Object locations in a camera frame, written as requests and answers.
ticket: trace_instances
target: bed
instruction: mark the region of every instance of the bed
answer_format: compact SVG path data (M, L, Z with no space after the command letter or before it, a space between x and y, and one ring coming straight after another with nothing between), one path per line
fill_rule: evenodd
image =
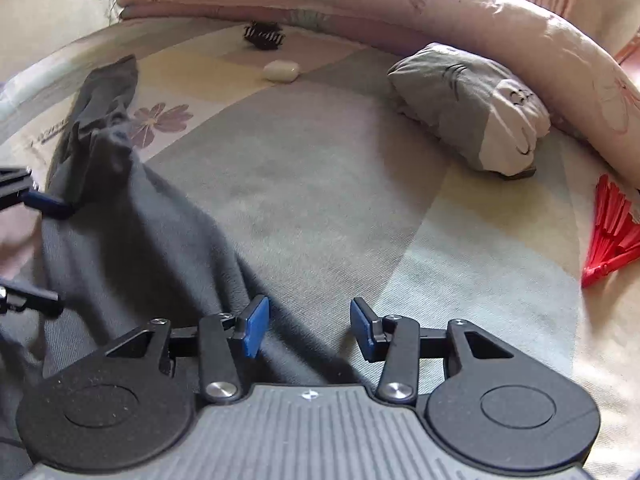
M46 182L84 78L134 54L130 142L141 160L217 222L329 352L377 380L380 367L362 360L348 332L354 296L423 326L472 320L591 393L602 428L587 470L628 478L640 466L640 264L585 291L580 271L598 178L610 173L630 198L633 186L556 128L530 179L470 170L389 105L386 71L398 52L315 32L318 21L300 16L308 27L285 26L273 52L244 42L244 23L193 17L131 19L71 44L5 86L2 165L28 165ZM421 39L408 32L402 44L409 41ZM261 68L275 59L298 62L300 78L263 80ZM2 275L46 284L38 216L16 207L1 218ZM26 383L87 351L47 353L68 316L82 312L47 324L30 314L2 318L2 341L11 344L0 348L0 437L15 437L12 414ZM106 312L94 344L137 321ZM22 363L19 373L10 359ZM424 361L421 380L422 391L432 389L440 365ZM0 474L24 473L26 457L3 452L11 461Z

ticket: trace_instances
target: black clamp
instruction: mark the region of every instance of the black clamp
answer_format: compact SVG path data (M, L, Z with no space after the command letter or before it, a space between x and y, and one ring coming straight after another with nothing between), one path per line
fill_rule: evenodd
M29 168L0 168L0 210L19 203L57 219L68 218L74 211L71 204L39 192Z
M74 211L67 202L40 193L29 168L0 168L0 210L19 203L57 219L68 218ZM62 313L63 301L50 290L0 278L0 314L26 308L56 317Z
M269 300L213 314L197 327L153 319L46 379L22 399L16 424L34 462L108 472L140 464L189 429L195 396L174 380L177 358L199 360L199 399L226 404L246 393L234 360L254 358L269 323Z
M487 470L538 474L584 463L600 428L578 384L464 319L446 330L378 317L351 302L351 329L363 357L385 366L375 396L414 409L442 447ZM441 358L445 381L418 395L420 359Z
M51 290L0 278L0 314L22 312L26 308L57 317L62 314L64 304Z

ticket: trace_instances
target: gray fabric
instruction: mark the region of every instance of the gray fabric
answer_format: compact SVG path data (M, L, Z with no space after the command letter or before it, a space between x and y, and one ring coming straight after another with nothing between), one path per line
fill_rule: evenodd
M388 78L396 90L399 110L426 124L431 133L476 170L507 176L523 171L530 165L532 154L523 155L535 148L537 137L548 133L548 112L535 94L510 70L476 54L431 43L393 65ZM504 82L508 82L505 93L511 94L511 101L500 92ZM543 121L537 124L537 114L546 116L546 130ZM498 118L491 122L492 116ZM481 155L488 136L500 136L498 144L513 143L513 137L522 142L520 146L516 143L513 150L495 155L503 158L513 154L513 164L506 166L515 168L513 171L505 170L501 164L494 166Z
M256 294L267 294L270 330L258 364L249 371L252 381L360 379L300 316L281 306L209 216L140 162L127 137L126 113L137 75L133 57L92 72L54 158L49 191L78 206L65 221L42 221L46 282L64 295L66 309L44 324L44 338L42 320L34 313L9 317L9 325L2 320L2 480L18 478L28 467L14 426L26 384L35 384L41 369L44 376L56 373L155 317L167 317L174 326L193 326L201 316L238 313ZM21 341L9 340L4 330L12 319L34 332ZM27 343L39 338L44 346L34 356ZM188 371L181 374L193 377Z

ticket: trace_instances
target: pillow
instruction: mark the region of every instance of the pillow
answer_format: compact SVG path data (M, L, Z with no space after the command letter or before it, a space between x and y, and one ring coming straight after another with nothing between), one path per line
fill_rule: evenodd
M476 170L534 173L536 142L549 132L545 105L510 70L476 54L431 43L388 72L400 111Z

